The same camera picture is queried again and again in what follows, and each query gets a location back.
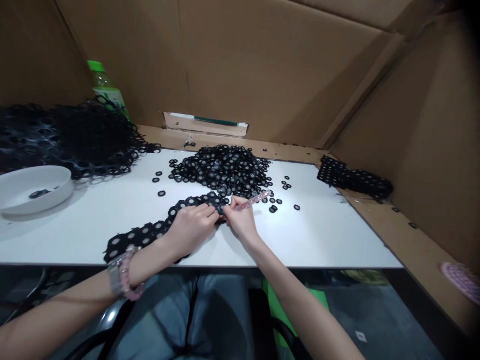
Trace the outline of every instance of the cardboard wall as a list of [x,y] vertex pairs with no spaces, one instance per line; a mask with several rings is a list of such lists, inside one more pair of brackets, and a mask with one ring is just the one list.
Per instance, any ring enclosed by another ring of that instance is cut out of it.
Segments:
[[312,147],[402,42],[286,0],[57,3],[137,124],[189,114],[248,123],[248,139]]
[[459,16],[441,16],[377,87],[332,152],[390,179],[393,203],[480,271],[479,58]]
[[55,2],[0,1],[0,106],[77,105],[93,96],[87,65]]
[[355,22],[413,38],[441,1],[435,0],[292,0]]

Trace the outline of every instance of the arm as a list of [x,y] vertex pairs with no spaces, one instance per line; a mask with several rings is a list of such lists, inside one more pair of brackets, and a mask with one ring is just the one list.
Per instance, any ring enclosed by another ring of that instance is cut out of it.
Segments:
[[233,196],[225,214],[230,226],[270,283],[281,307],[314,359],[364,359],[338,321],[260,238],[253,209],[234,211],[247,200]]
[[[178,212],[168,233],[140,250],[130,263],[132,287],[191,254],[212,233],[219,214],[206,204]],[[62,292],[0,327],[0,359],[44,359],[112,305],[107,270]]]

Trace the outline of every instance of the bottle label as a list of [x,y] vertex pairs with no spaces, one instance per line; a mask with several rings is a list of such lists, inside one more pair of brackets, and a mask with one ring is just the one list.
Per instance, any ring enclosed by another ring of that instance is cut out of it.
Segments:
[[[114,90],[114,91],[109,91],[109,90],[98,90],[98,89],[93,89],[95,94],[97,96],[103,96],[105,99],[111,101],[115,105],[117,105],[122,113],[127,117],[128,120],[130,120],[130,114],[127,110],[127,107],[125,106],[124,98],[122,97],[122,93],[119,90]],[[108,110],[114,110],[112,106],[106,105],[105,106]]]

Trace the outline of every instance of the bottle cap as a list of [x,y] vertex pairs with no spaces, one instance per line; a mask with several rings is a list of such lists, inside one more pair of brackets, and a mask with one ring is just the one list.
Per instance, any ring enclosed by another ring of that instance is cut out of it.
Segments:
[[105,72],[104,66],[102,65],[101,62],[92,61],[92,60],[88,60],[87,62],[88,62],[88,66],[90,67],[90,70],[100,72],[100,73]]

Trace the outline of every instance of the hand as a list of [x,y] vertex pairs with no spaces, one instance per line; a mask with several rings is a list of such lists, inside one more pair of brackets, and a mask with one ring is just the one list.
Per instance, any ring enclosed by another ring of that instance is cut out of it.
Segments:
[[183,258],[204,243],[219,218],[214,206],[188,206],[178,212],[165,236],[172,246],[177,247],[179,257]]
[[230,227],[240,237],[240,241],[244,247],[250,248],[255,244],[262,243],[257,227],[255,225],[254,210],[252,207],[242,211],[235,211],[237,205],[243,205],[248,202],[247,199],[237,196],[231,197],[230,207],[225,206],[223,211],[230,223]]

